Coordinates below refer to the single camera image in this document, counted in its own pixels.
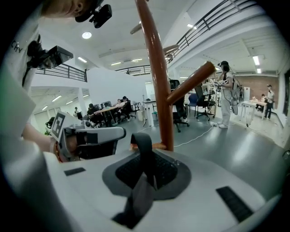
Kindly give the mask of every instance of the green plant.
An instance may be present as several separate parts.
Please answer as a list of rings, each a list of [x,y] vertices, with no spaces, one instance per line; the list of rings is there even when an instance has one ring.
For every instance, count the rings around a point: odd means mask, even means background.
[[[45,134],[45,135],[51,135],[51,134],[50,134],[50,131],[45,131],[44,134]]]

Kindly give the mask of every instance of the blue chair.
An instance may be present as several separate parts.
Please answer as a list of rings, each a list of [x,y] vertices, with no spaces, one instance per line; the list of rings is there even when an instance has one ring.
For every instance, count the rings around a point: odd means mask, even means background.
[[[195,117],[195,113],[196,113],[196,106],[197,106],[197,102],[198,102],[198,95],[196,93],[192,93],[189,96],[189,104],[187,105],[187,109],[186,109],[186,114],[188,114],[188,108],[189,108],[189,113],[190,113],[190,108],[192,106],[195,107],[194,109],[194,117]]]

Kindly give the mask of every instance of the staircase railing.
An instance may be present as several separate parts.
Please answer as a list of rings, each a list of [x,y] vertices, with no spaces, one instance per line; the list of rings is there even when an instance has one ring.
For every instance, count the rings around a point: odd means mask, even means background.
[[[151,74],[151,67],[150,67],[150,65],[143,65],[143,66],[122,68],[122,69],[118,69],[116,71],[119,71],[119,72],[125,73],[125,74],[129,74],[132,76],[141,76],[141,75]]]
[[[64,77],[82,82],[87,82],[87,73],[67,64],[61,64],[56,68],[37,69],[36,74]]]
[[[185,33],[177,42],[179,50],[166,56],[167,64],[171,63],[176,56],[190,46],[197,38],[210,31],[213,27],[224,20],[241,13],[245,9],[256,6],[257,3],[252,0],[224,0],[208,13],[206,13],[191,29]]]

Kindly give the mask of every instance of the white pants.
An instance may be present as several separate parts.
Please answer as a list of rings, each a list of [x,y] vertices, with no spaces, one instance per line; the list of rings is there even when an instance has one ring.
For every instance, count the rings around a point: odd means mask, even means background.
[[[228,123],[230,121],[231,117],[231,91],[230,90],[222,90],[221,91],[222,95],[222,123],[226,126],[228,126]]]

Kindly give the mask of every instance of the brown rod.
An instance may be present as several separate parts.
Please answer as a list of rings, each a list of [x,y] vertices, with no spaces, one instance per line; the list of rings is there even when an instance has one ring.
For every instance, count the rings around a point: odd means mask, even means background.
[[[186,93],[195,88],[198,84],[202,83],[206,78],[208,78],[212,73],[216,71],[214,65],[207,61],[204,65],[199,67],[199,69],[193,73],[185,82],[174,89],[167,97],[168,104],[173,104],[180,98],[182,98]]]
[[[163,48],[147,3],[144,0],[135,0],[135,3],[142,22],[151,65],[161,142],[167,150],[173,151],[173,114],[172,107],[167,103],[170,86]]]

